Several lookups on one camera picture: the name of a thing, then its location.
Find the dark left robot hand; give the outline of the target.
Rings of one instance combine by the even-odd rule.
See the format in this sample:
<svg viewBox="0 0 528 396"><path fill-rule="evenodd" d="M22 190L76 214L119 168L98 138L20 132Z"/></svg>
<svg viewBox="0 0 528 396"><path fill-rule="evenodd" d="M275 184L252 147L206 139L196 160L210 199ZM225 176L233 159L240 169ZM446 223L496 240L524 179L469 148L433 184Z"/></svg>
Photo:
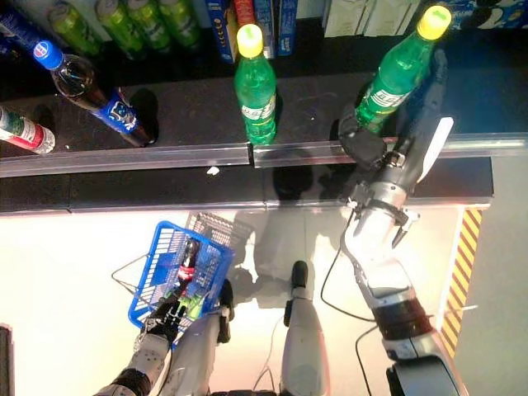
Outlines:
<svg viewBox="0 0 528 396"><path fill-rule="evenodd" d="M177 338L180 322L186 314L184 292L174 288L158 301L158 307L144 320L140 335L165 337L170 344Z"/></svg>

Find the dark right robot hand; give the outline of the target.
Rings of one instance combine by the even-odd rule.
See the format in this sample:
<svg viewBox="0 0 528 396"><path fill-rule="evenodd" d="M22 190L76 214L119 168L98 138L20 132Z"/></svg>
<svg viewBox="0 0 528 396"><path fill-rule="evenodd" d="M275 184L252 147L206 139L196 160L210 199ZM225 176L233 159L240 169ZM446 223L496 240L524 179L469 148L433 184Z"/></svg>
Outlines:
<svg viewBox="0 0 528 396"><path fill-rule="evenodd" d="M377 171L407 193L412 193L429 173L455 123L452 117L441 115L448 82L444 50L434 52L429 70L413 96L415 104L398 123L394 146L389 147L382 137L359 126L352 103L343 108L337 127L340 145L349 158L360 167Z"/></svg>

